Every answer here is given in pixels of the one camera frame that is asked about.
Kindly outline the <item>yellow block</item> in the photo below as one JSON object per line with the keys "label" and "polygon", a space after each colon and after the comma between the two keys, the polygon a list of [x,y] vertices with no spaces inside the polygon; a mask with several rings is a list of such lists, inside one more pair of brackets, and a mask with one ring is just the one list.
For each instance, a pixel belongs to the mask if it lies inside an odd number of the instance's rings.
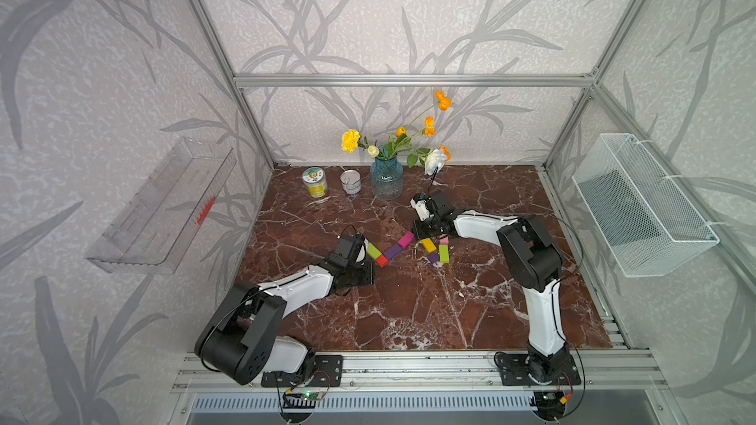
{"label": "yellow block", "polygon": [[431,254],[437,251],[436,245],[433,243],[433,241],[430,238],[421,239],[421,244],[423,245],[423,248],[427,251],[428,254]]}

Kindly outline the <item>magenta block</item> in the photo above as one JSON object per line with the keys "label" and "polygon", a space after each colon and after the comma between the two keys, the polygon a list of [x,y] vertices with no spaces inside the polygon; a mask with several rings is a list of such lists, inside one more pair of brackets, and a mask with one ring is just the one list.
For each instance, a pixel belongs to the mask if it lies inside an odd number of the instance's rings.
{"label": "magenta block", "polygon": [[415,240],[415,234],[413,232],[407,232],[399,241],[398,245],[402,249],[406,249],[408,246],[410,246],[413,243],[413,240]]}

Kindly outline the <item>large purple block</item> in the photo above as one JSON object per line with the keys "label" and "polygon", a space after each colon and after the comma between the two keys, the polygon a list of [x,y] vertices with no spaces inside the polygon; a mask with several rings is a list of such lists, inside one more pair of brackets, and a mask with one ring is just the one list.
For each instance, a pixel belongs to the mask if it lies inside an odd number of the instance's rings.
{"label": "large purple block", "polygon": [[399,256],[403,251],[403,248],[399,244],[393,245],[391,248],[383,252],[383,255],[389,260],[393,260],[397,256]]}

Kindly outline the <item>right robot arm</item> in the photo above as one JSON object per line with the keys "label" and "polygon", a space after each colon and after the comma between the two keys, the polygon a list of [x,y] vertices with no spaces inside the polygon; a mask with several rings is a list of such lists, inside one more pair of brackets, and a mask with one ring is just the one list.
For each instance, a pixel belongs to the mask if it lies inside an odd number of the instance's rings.
{"label": "right robot arm", "polygon": [[455,209],[441,192],[417,194],[411,207],[417,213],[416,238],[449,236],[497,245],[514,281],[522,287],[529,315],[528,354],[498,353],[496,367],[506,378],[523,376],[535,384],[548,385],[562,378],[572,367],[559,309],[563,257],[543,218]]}

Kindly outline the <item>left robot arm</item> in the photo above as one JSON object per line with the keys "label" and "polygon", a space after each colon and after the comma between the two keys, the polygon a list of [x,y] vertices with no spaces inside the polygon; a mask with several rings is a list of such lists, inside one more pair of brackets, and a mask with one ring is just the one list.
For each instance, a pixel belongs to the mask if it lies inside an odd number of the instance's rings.
{"label": "left robot arm", "polygon": [[370,286],[375,267],[360,233],[343,235],[315,265],[254,285],[235,283],[200,334],[194,352],[203,366],[245,386],[262,374],[304,384],[316,375],[315,349],[279,330],[285,317],[343,290]]}

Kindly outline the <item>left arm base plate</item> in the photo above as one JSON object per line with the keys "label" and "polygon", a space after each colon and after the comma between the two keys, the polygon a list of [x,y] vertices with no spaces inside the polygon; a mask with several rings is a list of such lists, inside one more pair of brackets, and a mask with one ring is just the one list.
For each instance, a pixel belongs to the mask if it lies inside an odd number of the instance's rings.
{"label": "left arm base plate", "polygon": [[266,372],[262,375],[263,388],[339,387],[344,372],[344,356],[320,354],[305,358],[303,365],[295,373]]}

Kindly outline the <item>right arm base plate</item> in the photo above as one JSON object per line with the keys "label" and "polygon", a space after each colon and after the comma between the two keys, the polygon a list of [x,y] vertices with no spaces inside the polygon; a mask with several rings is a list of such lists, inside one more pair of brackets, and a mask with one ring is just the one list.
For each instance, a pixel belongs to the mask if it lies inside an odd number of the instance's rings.
{"label": "right arm base plate", "polygon": [[569,352],[561,351],[545,357],[540,353],[494,354],[503,386],[580,386],[580,368]]}

